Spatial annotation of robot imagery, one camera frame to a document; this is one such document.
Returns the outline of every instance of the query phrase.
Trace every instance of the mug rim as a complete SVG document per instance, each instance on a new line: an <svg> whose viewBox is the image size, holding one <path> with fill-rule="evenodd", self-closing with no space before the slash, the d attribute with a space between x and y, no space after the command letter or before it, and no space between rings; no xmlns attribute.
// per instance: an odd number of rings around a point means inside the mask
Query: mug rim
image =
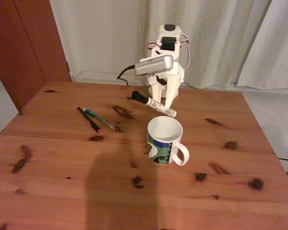
<svg viewBox="0 0 288 230"><path fill-rule="evenodd" d="M160 139L156 138L154 135L152 135L152 134L149 132L149 130L148 130L149 123L152 122L154 119L157 119L157 118L160 118L160 117L170 118L170 119L174 120L175 122L177 122L177 123L179 124L179 126L180 126L180 128L181 128L181 134L180 134L180 136L179 136L178 138L176 138L176 139L174 139L174 140L170 140L170 141L160 140ZM153 119L151 119L151 120L148 122L148 125L147 125L147 133L148 133L153 139L155 139L155 140L157 140L157 141L159 141L159 142L172 143L172 142L174 142L174 141L176 141L176 140L178 140L178 139L180 139L180 138L182 137L183 127L182 127L182 125L181 125L181 123L180 123L179 121L177 121L176 119L174 119L174 118L172 118L172 117L169 117L169 116L156 116L156 117L154 117Z"/></svg>

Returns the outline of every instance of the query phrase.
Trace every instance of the curtain fold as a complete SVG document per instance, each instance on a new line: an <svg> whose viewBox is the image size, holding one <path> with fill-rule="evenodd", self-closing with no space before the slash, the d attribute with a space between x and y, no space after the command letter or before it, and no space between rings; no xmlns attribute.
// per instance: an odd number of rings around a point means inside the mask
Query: curtain fold
<svg viewBox="0 0 288 230"><path fill-rule="evenodd" d="M191 41L185 82L200 89L227 87L253 4L254 0L149 0L145 43L157 40L161 24L180 26ZM183 45L179 56L183 67L187 59Z"/></svg>
<svg viewBox="0 0 288 230"><path fill-rule="evenodd" d="M238 86L288 89L288 0L271 2Z"/></svg>

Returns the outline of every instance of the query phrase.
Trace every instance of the mug handle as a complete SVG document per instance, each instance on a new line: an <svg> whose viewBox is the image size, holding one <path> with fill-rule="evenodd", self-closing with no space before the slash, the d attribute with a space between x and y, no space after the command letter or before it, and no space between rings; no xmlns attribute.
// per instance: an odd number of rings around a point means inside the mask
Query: mug handle
<svg viewBox="0 0 288 230"><path fill-rule="evenodd" d="M173 161L174 161L177 165L183 166L183 165L185 165L185 164L188 162L188 159L190 158L190 154L189 154L189 152L188 152L187 147L185 147L183 144L181 144L181 143L178 142L178 143L176 143L176 147L181 150L181 152L182 152L182 154L183 154L183 156L184 156L184 160L182 161L181 159L179 159L178 155L175 154L175 155L173 156Z"/></svg>

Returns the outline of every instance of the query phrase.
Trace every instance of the black pen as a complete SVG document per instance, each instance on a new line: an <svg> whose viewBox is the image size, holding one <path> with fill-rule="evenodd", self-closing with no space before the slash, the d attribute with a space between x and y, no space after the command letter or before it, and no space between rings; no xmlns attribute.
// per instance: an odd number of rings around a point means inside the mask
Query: black pen
<svg viewBox="0 0 288 230"><path fill-rule="evenodd" d="M94 121L91 120L91 118L89 118L89 116L79 107L77 108L77 110L81 113L81 115L84 116L84 118L90 122L91 127L97 132L100 133L101 132L101 128L98 127L98 125L95 124Z"/></svg>

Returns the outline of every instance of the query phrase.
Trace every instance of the green pen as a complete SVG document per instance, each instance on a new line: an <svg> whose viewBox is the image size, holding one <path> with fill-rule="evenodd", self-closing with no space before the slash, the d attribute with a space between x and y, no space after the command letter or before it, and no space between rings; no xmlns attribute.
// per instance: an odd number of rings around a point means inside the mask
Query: green pen
<svg viewBox="0 0 288 230"><path fill-rule="evenodd" d="M116 128L111 125L108 121L106 121L105 119L102 119L100 116L97 116L97 114L93 113L91 110L84 108L83 109L85 111L86 114L88 114L91 117L95 117L96 119L98 119L99 121L101 121L102 123L104 123L105 125L109 126L110 128L112 128L113 130L115 130Z"/></svg>

